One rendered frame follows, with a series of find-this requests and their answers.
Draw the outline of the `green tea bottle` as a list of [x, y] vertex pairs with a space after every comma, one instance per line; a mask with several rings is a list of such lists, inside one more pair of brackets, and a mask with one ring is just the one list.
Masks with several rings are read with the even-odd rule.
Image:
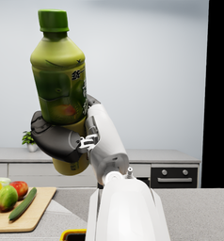
[[84, 53], [68, 37], [67, 12], [38, 11], [43, 37], [30, 57], [40, 110], [31, 121], [31, 136], [52, 157], [55, 169], [75, 175], [88, 167], [78, 151], [88, 111]]

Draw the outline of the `grey kitchen counter cabinet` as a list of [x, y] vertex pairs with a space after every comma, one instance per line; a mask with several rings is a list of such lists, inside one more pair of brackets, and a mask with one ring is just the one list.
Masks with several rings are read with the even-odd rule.
[[[176, 150], [128, 150], [134, 175], [151, 186], [151, 168], [197, 168], [200, 186], [200, 160]], [[59, 174], [52, 158], [41, 150], [0, 148], [0, 177], [26, 181], [29, 186], [96, 187], [92, 167], [75, 176]]]

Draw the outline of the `small potted plant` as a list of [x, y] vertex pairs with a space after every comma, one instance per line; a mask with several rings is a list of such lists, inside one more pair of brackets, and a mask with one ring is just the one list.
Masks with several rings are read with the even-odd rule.
[[23, 138], [22, 138], [22, 144], [26, 145], [27, 149], [34, 153], [38, 149], [38, 145], [36, 144], [35, 140], [31, 136], [31, 133], [29, 131], [23, 131]]

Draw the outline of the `black built-in oven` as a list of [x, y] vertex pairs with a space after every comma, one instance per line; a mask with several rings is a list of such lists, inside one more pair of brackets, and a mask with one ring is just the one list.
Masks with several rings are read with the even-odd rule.
[[197, 168], [151, 168], [151, 188], [197, 187]]

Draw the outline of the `red apple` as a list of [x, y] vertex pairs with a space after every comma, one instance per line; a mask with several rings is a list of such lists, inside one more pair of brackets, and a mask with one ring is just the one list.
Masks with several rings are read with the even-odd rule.
[[18, 194], [18, 200], [22, 200], [28, 191], [28, 184], [24, 181], [14, 181], [10, 183], [11, 186], [13, 186]]

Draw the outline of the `green cucumber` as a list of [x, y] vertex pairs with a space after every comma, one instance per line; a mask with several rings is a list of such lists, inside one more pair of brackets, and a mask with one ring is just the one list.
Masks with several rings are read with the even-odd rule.
[[35, 199], [37, 195], [37, 188], [33, 187], [25, 199], [10, 213], [8, 220], [14, 221], [17, 218], [19, 218], [29, 207], [29, 205], [32, 203], [32, 201]]

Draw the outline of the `wooden cutting board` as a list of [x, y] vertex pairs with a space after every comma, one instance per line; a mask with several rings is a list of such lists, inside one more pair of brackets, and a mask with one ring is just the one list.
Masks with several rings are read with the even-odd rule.
[[0, 211], [0, 233], [22, 233], [33, 231], [55, 193], [55, 187], [38, 187], [35, 199], [24, 213], [14, 221], [8, 220], [10, 211]]

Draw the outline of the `green red mango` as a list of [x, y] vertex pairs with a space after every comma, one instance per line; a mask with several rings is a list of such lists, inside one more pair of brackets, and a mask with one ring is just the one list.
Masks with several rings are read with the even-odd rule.
[[16, 189], [11, 185], [6, 185], [0, 190], [0, 211], [11, 210], [18, 200]]

